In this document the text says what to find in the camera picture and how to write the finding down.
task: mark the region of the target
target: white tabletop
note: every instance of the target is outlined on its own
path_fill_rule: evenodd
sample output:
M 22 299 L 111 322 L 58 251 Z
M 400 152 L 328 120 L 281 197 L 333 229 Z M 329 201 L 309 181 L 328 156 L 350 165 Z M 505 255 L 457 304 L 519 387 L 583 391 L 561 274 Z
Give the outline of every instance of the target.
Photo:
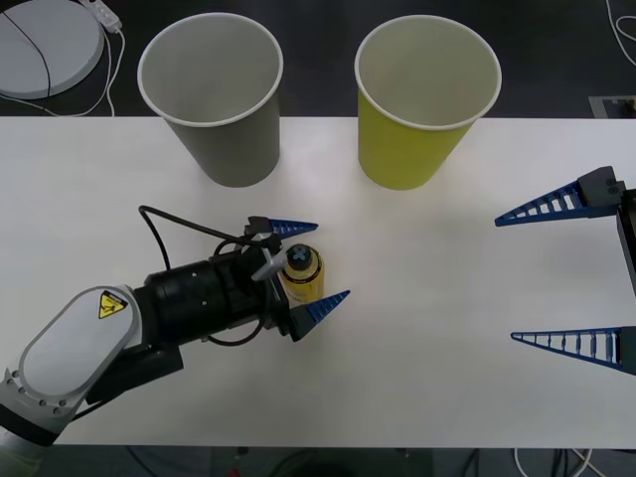
M 352 290 L 300 343 L 183 347 L 185 370 L 60 443 L 636 447 L 636 377 L 509 337 L 636 323 L 614 219 L 493 224 L 599 166 L 636 187 L 636 122 L 482 119 L 410 192 L 361 171 L 356 119 L 283 118 L 281 134 L 274 172 L 227 189 L 157 118 L 0 119 L 0 363 L 85 288 L 161 270 L 140 204 L 234 234 L 249 215 L 317 222 L 303 240 L 326 291 Z M 216 245 L 159 229 L 174 263 Z

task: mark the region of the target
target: white round base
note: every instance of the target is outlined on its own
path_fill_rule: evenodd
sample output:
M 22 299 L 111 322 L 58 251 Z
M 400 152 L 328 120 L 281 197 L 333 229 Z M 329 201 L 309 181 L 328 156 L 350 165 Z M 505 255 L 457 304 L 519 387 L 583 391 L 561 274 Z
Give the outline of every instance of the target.
M 42 51 L 51 74 L 51 95 L 83 80 L 103 50 L 97 20 L 69 0 L 32 0 L 6 12 Z M 42 57 L 4 15 L 0 15 L 0 93 L 21 99 L 46 97 Z

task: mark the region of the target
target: gray paper cup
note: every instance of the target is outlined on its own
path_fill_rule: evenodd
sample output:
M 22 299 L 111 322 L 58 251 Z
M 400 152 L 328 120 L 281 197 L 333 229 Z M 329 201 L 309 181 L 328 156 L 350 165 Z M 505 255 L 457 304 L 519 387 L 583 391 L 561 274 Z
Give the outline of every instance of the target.
M 255 184 L 278 162 L 282 52 L 262 25 L 229 13 L 185 18 L 146 47 L 137 83 L 208 176 Z

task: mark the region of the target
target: yellow cylinder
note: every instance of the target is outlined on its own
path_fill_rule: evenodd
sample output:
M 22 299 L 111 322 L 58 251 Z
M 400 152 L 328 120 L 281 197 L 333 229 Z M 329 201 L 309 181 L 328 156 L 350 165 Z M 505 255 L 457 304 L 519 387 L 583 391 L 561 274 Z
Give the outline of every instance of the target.
M 358 159 L 371 180 L 414 189 L 497 100 L 501 68 L 469 28 L 414 15 L 384 23 L 360 46 Z
M 325 263 L 320 253 L 299 243 L 287 251 L 287 265 L 281 271 L 287 294 L 300 303 L 322 298 L 325 289 Z

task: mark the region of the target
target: power strip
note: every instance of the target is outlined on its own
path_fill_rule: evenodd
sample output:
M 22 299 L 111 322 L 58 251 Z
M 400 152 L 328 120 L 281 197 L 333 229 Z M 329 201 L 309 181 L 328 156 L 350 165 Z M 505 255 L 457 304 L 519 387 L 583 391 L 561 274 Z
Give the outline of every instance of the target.
M 121 20 L 101 0 L 79 0 L 79 2 L 92 13 L 92 16 L 103 25 L 108 33 L 116 33 L 121 30 Z

